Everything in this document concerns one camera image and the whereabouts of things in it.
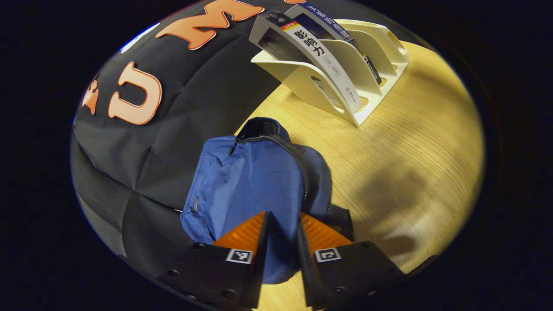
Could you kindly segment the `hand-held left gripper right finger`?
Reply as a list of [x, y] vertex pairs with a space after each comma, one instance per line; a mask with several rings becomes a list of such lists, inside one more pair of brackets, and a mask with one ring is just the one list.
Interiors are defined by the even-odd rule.
[[364, 308], [406, 278], [372, 242], [352, 242], [310, 215], [300, 213], [297, 233], [308, 307]]

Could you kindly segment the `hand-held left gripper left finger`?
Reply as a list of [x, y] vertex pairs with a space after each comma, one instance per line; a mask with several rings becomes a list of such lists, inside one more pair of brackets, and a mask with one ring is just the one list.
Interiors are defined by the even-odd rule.
[[211, 244], [196, 242], [158, 276], [164, 287], [215, 309], [256, 309], [270, 212], [247, 219]]

